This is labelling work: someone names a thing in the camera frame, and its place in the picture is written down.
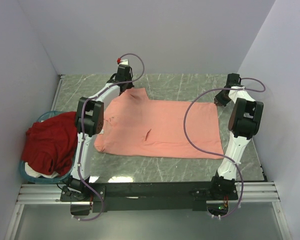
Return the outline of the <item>salmon pink t shirt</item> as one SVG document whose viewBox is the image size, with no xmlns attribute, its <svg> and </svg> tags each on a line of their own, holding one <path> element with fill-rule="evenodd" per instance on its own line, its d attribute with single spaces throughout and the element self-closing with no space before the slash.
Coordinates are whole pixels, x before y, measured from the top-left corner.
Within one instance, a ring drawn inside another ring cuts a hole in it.
<svg viewBox="0 0 300 240">
<path fill-rule="evenodd" d="M 217 106 L 151 100 L 144 88 L 128 89 L 106 108 L 94 147 L 120 156 L 220 159 Z"/>
</svg>

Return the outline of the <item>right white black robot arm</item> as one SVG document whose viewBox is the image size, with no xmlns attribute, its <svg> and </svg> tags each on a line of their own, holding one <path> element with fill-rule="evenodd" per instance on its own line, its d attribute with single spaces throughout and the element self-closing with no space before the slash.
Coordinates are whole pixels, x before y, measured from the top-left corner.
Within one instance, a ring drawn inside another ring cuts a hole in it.
<svg viewBox="0 0 300 240">
<path fill-rule="evenodd" d="M 253 99 L 241 81 L 239 74 L 228 74 L 224 89 L 214 97 L 214 103 L 218 106 L 234 103 L 228 122 L 229 143 L 225 157 L 209 187 L 211 197 L 216 200 L 236 192 L 237 166 L 246 146 L 259 131 L 264 110 L 264 103 Z"/>
</svg>

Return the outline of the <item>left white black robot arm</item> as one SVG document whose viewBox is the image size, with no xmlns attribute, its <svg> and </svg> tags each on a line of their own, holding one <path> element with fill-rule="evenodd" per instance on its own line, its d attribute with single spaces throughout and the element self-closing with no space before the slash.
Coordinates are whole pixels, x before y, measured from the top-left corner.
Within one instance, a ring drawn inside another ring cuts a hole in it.
<svg viewBox="0 0 300 240">
<path fill-rule="evenodd" d="M 66 181 L 67 187 L 78 201 L 84 201 L 90 195 L 90 188 L 83 182 L 90 178 L 92 147 L 97 134 L 103 130 L 104 111 L 112 100 L 134 87 L 132 80 L 133 71 L 129 61 L 120 60 L 117 72 L 100 91 L 90 97 L 81 97 L 78 101 L 75 116 L 78 142 L 73 167 Z"/>
</svg>

